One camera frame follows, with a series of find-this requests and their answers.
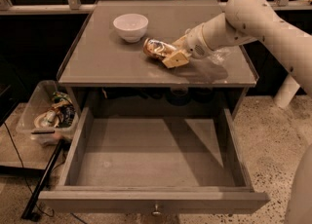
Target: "drawer knob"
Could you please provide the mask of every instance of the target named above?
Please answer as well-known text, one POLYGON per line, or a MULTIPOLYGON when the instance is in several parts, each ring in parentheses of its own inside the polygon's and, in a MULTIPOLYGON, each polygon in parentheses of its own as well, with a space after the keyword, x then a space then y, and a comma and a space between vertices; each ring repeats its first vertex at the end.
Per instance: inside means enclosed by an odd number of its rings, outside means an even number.
POLYGON ((152 211, 152 215, 155 216, 155 217, 158 217, 158 216, 162 215, 161 211, 159 211, 159 209, 158 209, 158 205, 157 204, 155 205, 155 210, 152 211))

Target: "bowl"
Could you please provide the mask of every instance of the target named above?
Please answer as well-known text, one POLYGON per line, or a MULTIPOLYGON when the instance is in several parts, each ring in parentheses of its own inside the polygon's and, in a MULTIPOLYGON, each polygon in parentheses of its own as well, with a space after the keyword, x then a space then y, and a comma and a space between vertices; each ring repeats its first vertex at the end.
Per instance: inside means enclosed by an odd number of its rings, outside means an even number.
POLYGON ((113 24, 121 38, 134 43, 146 33, 148 19, 143 15, 126 14, 116 18, 113 24))

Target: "speckled floor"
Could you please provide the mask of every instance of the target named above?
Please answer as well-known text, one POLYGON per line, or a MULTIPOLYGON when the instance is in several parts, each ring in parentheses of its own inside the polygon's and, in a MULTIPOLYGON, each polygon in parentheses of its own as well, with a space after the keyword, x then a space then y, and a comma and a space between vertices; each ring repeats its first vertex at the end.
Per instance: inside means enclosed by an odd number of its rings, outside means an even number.
MULTIPOLYGON (((43 168, 53 152, 16 133, 15 128, 24 105, 7 120, 7 126, 26 167, 43 168)), ((267 192, 271 201, 252 215, 180 214, 155 218, 140 214, 77 213, 86 223, 284 223, 285 212, 296 167, 311 144, 312 99, 296 96, 287 109, 278 108, 270 96, 246 97, 234 121, 241 150, 254 189, 267 192)), ((19 158, 2 126, 0 128, 0 164, 20 166, 19 158)), ((62 170, 54 171, 52 183, 62 170)), ((33 189, 35 179, 28 179, 33 189)), ((0 177, 0 223, 31 223, 20 216, 30 197, 23 178, 0 177)), ((40 205, 47 213, 51 210, 40 205)), ((69 213, 42 215, 39 223, 83 223, 69 213)))

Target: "gray tabletop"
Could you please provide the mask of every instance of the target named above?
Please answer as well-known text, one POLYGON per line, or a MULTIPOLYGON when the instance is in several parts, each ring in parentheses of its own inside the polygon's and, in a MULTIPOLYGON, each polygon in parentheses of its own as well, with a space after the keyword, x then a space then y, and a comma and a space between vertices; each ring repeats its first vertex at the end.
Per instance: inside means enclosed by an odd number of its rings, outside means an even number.
POLYGON ((219 63, 192 58, 173 69, 142 51, 148 37, 172 43, 186 29, 220 13, 216 1, 206 0, 99 1, 59 81, 72 87, 252 87, 256 76, 239 47, 217 53, 219 63), (112 24, 128 13, 149 19, 145 36, 134 44, 122 40, 112 24))

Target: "clear plastic container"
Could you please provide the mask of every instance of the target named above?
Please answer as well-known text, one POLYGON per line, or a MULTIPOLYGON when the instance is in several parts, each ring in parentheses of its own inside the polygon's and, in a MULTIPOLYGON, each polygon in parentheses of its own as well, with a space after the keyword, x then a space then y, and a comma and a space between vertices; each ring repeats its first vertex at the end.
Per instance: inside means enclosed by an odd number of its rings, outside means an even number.
POLYGON ((67 128, 36 127, 35 120, 52 107, 53 93, 59 91, 66 93, 66 89, 56 81, 41 81, 34 90, 25 110, 23 111, 17 132, 29 135, 32 140, 42 145, 57 144, 60 138, 71 140, 78 124, 78 115, 75 114, 72 125, 67 128))

